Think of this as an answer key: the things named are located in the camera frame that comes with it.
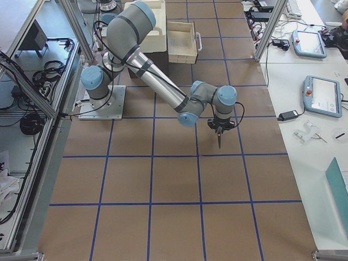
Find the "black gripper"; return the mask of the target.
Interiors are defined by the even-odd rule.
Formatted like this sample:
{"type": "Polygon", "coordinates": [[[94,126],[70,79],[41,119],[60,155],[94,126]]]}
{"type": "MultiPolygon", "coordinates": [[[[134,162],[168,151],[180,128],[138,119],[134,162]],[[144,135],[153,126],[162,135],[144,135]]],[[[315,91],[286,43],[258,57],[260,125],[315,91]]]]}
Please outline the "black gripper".
{"type": "Polygon", "coordinates": [[[207,124],[213,130],[231,130],[234,128],[234,122],[230,119],[208,119],[207,124]]]}

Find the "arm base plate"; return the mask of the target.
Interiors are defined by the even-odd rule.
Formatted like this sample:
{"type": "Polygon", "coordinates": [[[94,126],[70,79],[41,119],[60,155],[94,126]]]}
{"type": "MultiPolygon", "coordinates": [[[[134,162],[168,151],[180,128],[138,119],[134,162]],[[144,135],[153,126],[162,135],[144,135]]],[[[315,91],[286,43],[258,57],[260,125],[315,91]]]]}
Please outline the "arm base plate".
{"type": "Polygon", "coordinates": [[[126,96],[125,85],[108,85],[109,93],[101,100],[94,100],[85,91],[78,118],[80,120],[121,120],[126,96]]]}

